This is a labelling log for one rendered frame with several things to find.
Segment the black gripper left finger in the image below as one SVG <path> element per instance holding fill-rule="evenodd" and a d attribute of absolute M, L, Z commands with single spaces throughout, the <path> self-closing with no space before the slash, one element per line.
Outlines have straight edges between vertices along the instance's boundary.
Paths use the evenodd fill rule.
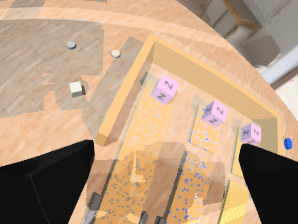
<path fill-rule="evenodd" d="M 84 139 L 0 167 L 0 224 L 68 224 L 94 157 Z"/>

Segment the small white cube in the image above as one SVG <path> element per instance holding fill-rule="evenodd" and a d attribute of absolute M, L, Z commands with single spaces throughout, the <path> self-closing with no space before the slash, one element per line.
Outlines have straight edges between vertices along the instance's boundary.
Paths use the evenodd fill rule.
<path fill-rule="evenodd" d="M 81 96 L 81 83 L 76 81 L 76 83 L 69 83 L 69 91 L 72 93 L 72 97 Z"/>

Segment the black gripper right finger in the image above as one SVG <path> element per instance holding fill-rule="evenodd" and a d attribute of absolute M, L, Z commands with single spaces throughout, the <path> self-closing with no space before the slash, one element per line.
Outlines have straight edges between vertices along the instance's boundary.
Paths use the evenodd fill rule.
<path fill-rule="evenodd" d="M 238 161 L 261 224 L 298 224 L 298 161 L 253 144 Z"/>

